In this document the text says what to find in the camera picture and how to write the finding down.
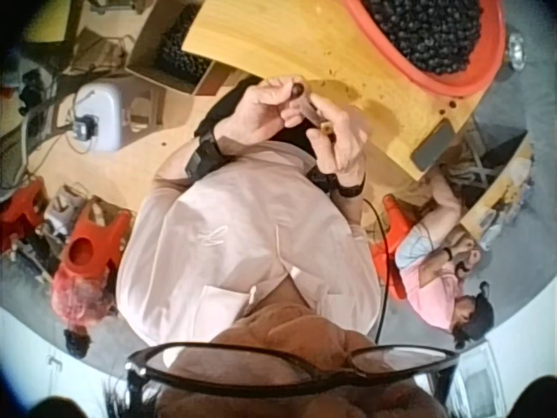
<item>glasses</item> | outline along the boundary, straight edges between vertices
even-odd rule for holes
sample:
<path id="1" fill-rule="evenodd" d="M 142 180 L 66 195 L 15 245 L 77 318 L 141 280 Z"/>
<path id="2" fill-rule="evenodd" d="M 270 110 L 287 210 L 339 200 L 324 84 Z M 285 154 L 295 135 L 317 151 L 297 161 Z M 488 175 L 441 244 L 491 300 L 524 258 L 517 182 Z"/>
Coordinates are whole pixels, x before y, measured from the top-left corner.
<path id="1" fill-rule="evenodd" d="M 410 345 L 352 351 L 345 367 L 324 371 L 280 351 L 207 343 L 169 343 L 128 357 L 131 407 L 150 381 L 201 394 L 237 398 L 284 398 L 318 394 L 341 386 L 371 387 L 416 374 L 453 375 L 452 351 Z"/>

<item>black eyeglass frame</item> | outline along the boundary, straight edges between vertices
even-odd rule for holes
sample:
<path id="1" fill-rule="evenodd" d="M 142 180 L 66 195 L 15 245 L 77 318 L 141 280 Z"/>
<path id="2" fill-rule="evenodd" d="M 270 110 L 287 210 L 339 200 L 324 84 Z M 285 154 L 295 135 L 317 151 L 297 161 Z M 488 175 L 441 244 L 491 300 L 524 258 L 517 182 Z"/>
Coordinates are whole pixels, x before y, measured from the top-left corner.
<path id="1" fill-rule="evenodd" d="M 206 348 L 206 349 L 225 349 L 230 351 L 243 351 L 247 353 L 266 354 L 278 357 L 292 365 L 299 367 L 308 373 L 311 380 L 279 385 L 279 386 L 247 386 L 247 385 L 231 385 L 214 382 L 198 381 L 186 377 L 179 377 L 168 374 L 156 368 L 147 365 L 148 361 L 163 351 L 174 348 Z M 373 351 L 383 351 L 389 348 L 415 348 L 421 350 L 435 351 L 446 355 L 445 359 L 434 361 L 424 366 L 410 367 L 405 370 L 393 370 L 384 373 L 366 373 L 357 367 L 352 358 Z M 284 353 L 281 351 L 270 350 L 266 348 L 235 346 L 228 344 L 212 344 L 202 342 L 171 342 L 160 346 L 148 347 L 128 357 L 125 365 L 128 381 L 128 390 L 130 392 L 130 406 L 137 408 L 141 405 L 143 399 L 143 388 L 150 382 L 155 381 L 177 389 L 187 390 L 201 394 L 210 394 L 213 396 L 227 396 L 234 398 L 286 398 L 294 396 L 304 396 L 309 394 L 319 394 L 339 388 L 342 386 L 355 387 L 372 387 L 377 385 L 385 385 L 396 381 L 403 381 L 414 377 L 416 374 L 441 374 L 446 379 L 452 379 L 454 369 L 459 361 L 459 355 L 453 351 L 416 345 L 391 345 L 368 347 L 354 350 L 348 358 L 349 368 L 339 371 L 326 372 L 319 370 L 307 361 L 296 355 Z"/>

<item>wall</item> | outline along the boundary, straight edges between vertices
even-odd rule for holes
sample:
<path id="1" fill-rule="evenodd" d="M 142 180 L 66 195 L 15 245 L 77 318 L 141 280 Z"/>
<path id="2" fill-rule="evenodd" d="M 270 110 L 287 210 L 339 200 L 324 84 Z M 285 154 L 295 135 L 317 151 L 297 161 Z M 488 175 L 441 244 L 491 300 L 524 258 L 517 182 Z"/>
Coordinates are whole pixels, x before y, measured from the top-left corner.
<path id="1" fill-rule="evenodd" d="M 3 309 L 0 324 L 2 373 L 26 408 L 59 395 L 74 400 L 89 418 L 105 417 L 104 388 L 125 393 L 123 381 L 57 350 Z"/>
<path id="2" fill-rule="evenodd" d="M 557 374 L 556 281 L 487 336 L 509 410 L 530 382 Z"/>

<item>red stool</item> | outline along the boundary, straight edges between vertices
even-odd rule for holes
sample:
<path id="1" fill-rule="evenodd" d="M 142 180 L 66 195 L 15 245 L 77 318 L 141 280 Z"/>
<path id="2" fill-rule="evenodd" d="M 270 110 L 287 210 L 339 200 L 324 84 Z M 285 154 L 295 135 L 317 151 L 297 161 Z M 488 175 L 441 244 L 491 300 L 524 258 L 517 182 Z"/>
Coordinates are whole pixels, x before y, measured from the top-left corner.
<path id="1" fill-rule="evenodd" d="M 383 198 L 383 206 L 385 207 L 389 224 L 391 225 L 389 232 L 386 234 L 386 242 L 388 245 L 388 253 L 385 253 L 385 243 L 380 241 L 371 246 L 372 260 L 377 270 L 377 275 L 381 283 L 386 283 L 387 263 L 390 270 L 389 293 L 396 300 L 406 299 L 406 290 L 404 283 L 400 278 L 399 269 L 394 262 L 394 254 L 400 243 L 413 227 L 412 221 L 402 212 L 392 194 L 387 194 Z"/>
<path id="2" fill-rule="evenodd" d="M 11 239 L 24 239 L 44 222 L 47 205 L 46 190 L 42 177 L 37 177 L 26 187 L 17 190 L 0 213 L 2 253 L 11 249 Z"/>
<path id="3" fill-rule="evenodd" d="M 62 251 L 64 267 L 82 277 L 101 277 L 106 267 L 117 269 L 122 259 L 121 239 L 130 226 L 131 213 L 121 211 L 108 226 L 89 219 L 95 199 L 86 205 Z"/>

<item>red bowl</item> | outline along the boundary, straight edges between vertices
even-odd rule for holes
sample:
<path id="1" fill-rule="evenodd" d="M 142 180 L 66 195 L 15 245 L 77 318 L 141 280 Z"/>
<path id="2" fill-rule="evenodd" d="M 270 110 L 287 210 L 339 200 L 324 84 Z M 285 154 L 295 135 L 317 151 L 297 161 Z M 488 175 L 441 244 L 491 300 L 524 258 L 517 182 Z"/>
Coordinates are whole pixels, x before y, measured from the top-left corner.
<path id="1" fill-rule="evenodd" d="M 485 90 L 501 67 L 505 52 L 505 23 L 500 0 L 480 0 L 481 35 L 464 71 L 438 76 L 408 61 L 373 21 L 361 0 L 343 0 L 352 18 L 391 64 L 423 89 L 461 98 Z"/>

